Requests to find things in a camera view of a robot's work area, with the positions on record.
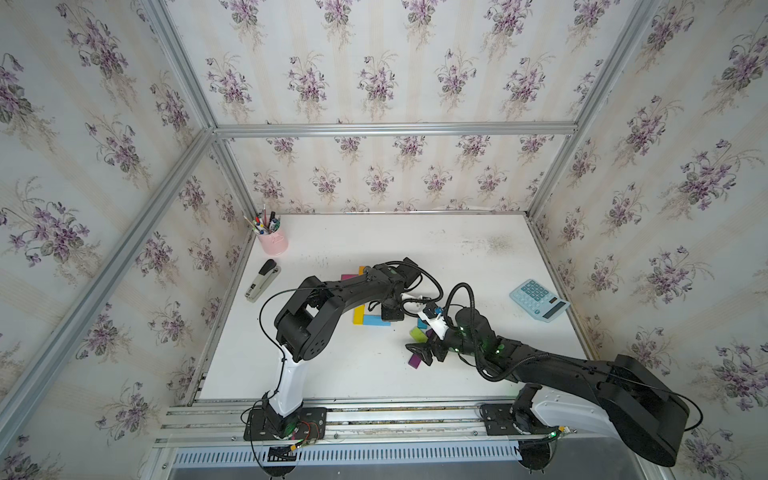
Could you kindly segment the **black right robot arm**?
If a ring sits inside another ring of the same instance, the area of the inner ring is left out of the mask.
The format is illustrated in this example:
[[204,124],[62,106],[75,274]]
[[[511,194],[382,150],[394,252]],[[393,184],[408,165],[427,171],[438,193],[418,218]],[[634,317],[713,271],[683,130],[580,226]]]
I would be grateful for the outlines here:
[[552,442],[568,430],[599,433],[653,464],[673,467],[689,429],[684,396],[635,358],[585,360],[545,352],[497,335],[473,308],[460,309],[442,334],[407,349],[426,365],[449,353],[467,356],[484,380],[520,385],[512,403],[482,405],[491,436],[538,435]]

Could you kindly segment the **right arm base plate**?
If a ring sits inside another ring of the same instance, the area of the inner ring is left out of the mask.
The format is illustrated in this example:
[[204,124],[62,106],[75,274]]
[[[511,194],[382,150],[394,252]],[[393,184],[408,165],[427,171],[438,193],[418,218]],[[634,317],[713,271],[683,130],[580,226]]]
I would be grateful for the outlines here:
[[565,433],[564,427],[547,426],[530,408],[513,403],[481,404],[479,412],[488,436],[543,435],[545,438],[557,438]]

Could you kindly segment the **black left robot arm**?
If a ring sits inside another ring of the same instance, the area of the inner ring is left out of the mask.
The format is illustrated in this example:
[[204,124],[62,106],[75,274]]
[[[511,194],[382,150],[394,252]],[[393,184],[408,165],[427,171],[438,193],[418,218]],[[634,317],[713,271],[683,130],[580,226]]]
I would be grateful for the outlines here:
[[276,421],[296,418],[303,406],[305,364],[328,346],[341,317],[372,303],[384,322],[402,321],[411,314],[409,304],[422,304],[410,293],[426,276],[414,261],[404,258],[365,267],[345,280],[310,276],[292,289],[274,320],[273,343],[281,351],[281,364],[277,386],[262,399],[265,412]]

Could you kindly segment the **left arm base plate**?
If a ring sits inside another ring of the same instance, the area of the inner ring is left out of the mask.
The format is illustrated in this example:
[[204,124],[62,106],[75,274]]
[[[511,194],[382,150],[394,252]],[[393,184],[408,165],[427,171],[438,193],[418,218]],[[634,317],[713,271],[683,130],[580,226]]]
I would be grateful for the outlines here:
[[241,414],[245,441],[292,440],[317,441],[325,436],[328,410],[300,407],[288,416],[280,416],[271,406],[257,404]]

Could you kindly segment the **light blue wooden block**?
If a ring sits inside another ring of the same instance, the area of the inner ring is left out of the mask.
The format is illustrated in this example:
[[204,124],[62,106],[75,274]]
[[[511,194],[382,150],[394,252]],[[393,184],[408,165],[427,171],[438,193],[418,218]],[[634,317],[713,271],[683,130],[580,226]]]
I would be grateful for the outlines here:
[[366,314],[363,316],[363,324],[365,326],[389,327],[391,325],[391,322],[383,320],[378,315]]

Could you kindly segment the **yellow block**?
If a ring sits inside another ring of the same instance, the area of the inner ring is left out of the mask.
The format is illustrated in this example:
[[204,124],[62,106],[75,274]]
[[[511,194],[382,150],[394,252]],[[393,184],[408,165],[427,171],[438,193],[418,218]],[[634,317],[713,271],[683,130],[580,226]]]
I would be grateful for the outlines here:
[[363,325],[365,320],[365,314],[366,314],[366,306],[361,305],[358,307],[355,307],[353,309],[353,324],[354,325]]

